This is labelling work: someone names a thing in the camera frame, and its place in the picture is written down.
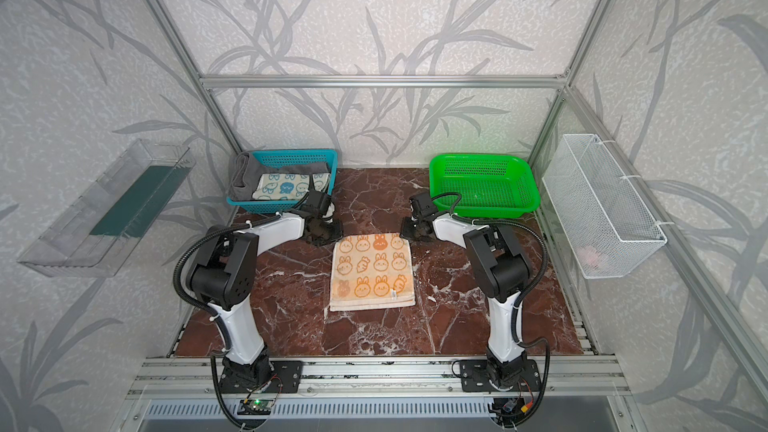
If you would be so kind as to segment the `orange patterned towel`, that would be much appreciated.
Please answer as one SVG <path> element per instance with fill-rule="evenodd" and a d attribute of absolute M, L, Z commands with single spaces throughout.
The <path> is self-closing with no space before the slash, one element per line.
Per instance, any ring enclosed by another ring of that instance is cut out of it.
<path fill-rule="evenodd" d="M 413 306 L 416 302 L 410 243 L 397 233 L 352 235 L 333 251 L 333 312 Z"/>

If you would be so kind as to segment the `grey terry towel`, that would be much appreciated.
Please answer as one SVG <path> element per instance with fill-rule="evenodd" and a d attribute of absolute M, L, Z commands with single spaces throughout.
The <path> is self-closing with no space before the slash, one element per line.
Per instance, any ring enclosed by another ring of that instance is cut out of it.
<path fill-rule="evenodd" d="M 329 165 L 324 162 L 312 162 L 309 164 L 292 164 L 282 167 L 271 167 L 260 162 L 252 153 L 241 153 L 235 159 L 234 173 L 232 175 L 228 198 L 234 202 L 256 201 L 249 196 L 256 188 L 256 182 L 262 174 L 317 174 L 330 173 Z"/>

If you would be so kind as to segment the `blue patterned towel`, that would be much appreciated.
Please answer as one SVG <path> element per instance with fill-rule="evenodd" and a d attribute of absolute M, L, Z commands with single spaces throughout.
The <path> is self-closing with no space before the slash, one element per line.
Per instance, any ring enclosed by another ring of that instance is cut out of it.
<path fill-rule="evenodd" d="M 330 173 L 317 174 L 262 174 L 249 198 L 256 201 L 298 201 L 313 183 L 315 190 L 324 190 L 330 180 Z"/>

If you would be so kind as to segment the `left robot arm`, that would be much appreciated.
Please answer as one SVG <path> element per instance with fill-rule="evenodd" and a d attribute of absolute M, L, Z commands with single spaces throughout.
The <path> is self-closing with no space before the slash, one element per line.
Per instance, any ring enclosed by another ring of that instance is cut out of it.
<path fill-rule="evenodd" d="M 342 235 L 331 194 L 310 190 L 295 206 L 269 218 L 213 226 L 182 253 L 173 270 L 173 288 L 216 325 L 228 378 L 256 387 L 274 375 L 250 306 L 259 255 L 297 240 L 323 247 Z"/>

